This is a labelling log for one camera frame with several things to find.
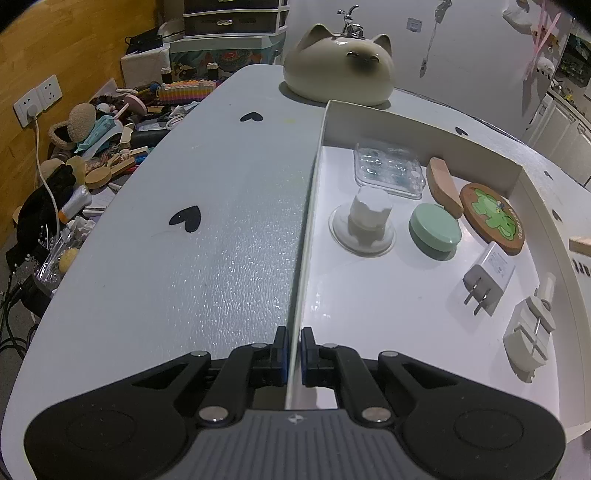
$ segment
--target drawer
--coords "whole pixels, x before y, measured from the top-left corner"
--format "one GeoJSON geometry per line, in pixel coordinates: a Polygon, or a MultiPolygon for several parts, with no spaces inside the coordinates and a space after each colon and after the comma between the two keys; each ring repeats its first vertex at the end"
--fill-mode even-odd
{"type": "Polygon", "coordinates": [[[279,8],[281,5],[287,5],[287,0],[184,0],[186,14],[244,8],[279,8]]]}
{"type": "Polygon", "coordinates": [[[274,33],[278,12],[226,12],[185,16],[185,36],[232,33],[274,33]]]}

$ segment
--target wooden wall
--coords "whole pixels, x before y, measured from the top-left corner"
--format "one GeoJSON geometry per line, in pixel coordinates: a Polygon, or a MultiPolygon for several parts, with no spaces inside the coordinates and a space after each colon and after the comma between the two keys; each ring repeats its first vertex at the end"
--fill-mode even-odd
{"type": "Polygon", "coordinates": [[[21,128],[12,104],[57,75],[63,98],[38,119],[43,162],[52,124],[66,120],[109,78],[123,86],[124,39],[154,28],[156,12],[157,0],[45,0],[0,33],[0,245],[35,182],[35,131],[21,128]]]}

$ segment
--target pink ribbon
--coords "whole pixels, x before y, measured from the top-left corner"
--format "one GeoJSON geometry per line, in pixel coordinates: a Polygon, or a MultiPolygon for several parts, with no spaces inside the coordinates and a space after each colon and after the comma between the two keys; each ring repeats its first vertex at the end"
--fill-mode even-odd
{"type": "Polygon", "coordinates": [[[558,23],[558,20],[560,20],[561,15],[562,15],[562,12],[558,12],[556,14],[554,21],[550,25],[550,28],[546,31],[546,35],[545,35],[544,39],[542,40],[542,27],[546,25],[546,18],[548,16],[548,12],[546,11],[546,0],[542,0],[542,10],[540,10],[540,21],[538,23],[538,36],[535,39],[535,43],[534,43],[534,57],[531,60],[531,68],[530,68],[529,75],[534,73],[535,60],[538,57],[542,48],[544,47],[546,41],[550,37],[550,34],[552,33],[552,30],[554,30],[554,27],[558,23]]]}

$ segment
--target wooden block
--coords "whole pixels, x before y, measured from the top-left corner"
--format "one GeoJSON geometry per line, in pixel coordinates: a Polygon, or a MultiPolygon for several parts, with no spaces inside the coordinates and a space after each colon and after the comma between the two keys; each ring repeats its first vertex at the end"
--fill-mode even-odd
{"type": "Polygon", "coordinates": [[[521,252],[525,232],[511,205],[480,183],[468,183],[460,192],[466,220],[487,242],[496,242],[508,255],[521,252]]]}
{"type": "Polygon", "coordinates": [[[591,238],[572,236],[569,238],[569,250],[577,254],[591,257],[591,238]]]}
{"type": "Polygon", "coordinates": [[[427,183],[435,201],[442,205],[454,218],[464,214],[464,207],[460,201],[456,185],[447,169],[445,161],[433,157],[427,166],[427,183]]]}
{"type": "Polygon", "coordinates": [[[117,165],[114,165],[111,167],[111,178],[115,178],[117,175],[123,173],[125,170],[127,170],[130,167],[133,167],[135,165],[135,160],[134,158],[128,158],[127,160],[124,160],[121,163],[118,163],[117,165]]]}
{"type": "Polygon", "coordinates": [[[139,147],[139,148],[136,148],[135,150],[132,150],[130,152],[130,155],[140,155],[143,153],[147,154],[149,152],[150,152],[150,149],[148,147],[139,147]]]}

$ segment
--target white power adapter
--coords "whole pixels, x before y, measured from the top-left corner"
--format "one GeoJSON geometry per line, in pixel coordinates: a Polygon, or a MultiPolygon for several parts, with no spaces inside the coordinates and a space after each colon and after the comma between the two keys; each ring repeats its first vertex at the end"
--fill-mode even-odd
{"type": "Polygon", "coordinates": [[[468,305],[470,299],[474,297],[478,302],[474,315],[478,314],[481,308],[492,315],[514,271],[513,259],[496,242],[491,242],[464,275],[464,285],[470,292],[464,305],[468,305]]]}

